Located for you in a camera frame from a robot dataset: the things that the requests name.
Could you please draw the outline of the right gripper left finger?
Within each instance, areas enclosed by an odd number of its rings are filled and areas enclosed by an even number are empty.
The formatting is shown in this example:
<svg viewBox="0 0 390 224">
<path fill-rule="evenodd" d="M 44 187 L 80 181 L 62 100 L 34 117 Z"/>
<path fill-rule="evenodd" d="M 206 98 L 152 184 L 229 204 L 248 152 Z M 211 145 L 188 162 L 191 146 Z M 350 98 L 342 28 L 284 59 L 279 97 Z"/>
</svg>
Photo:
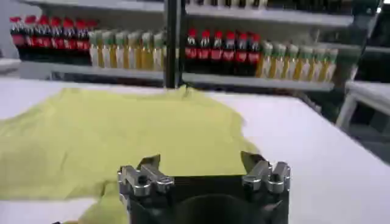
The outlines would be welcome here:
<svg viewBox="0 0 390 224">
<path fill-rule="evenodd" d="M 161 155 L 156 154 L 143 158 L 140 163 L 121 166 L 117 171 L 119 193 L 135 197 L 148 197 L 154 189 L 167 194 L 174 186 L 174 178 L 159 171 Z"/>
</svg>

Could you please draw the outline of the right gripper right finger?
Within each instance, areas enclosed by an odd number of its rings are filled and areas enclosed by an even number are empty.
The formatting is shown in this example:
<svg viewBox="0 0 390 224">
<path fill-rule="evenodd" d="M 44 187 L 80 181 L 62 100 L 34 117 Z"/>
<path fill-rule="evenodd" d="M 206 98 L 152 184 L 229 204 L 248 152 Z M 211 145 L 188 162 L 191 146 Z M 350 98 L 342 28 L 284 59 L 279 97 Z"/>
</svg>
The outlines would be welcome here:
<svg viewBox="0 0 390 224">
<path fill-rule="evenodd" d="M 242 176 L 244 186 L 256 192 L 262 187 L 272 194 L 290 190 L 291 168 L 279 161 L 273 166 L 262 155 L 241 151 L 241 161 L 247 174 Z"/>
</svg>

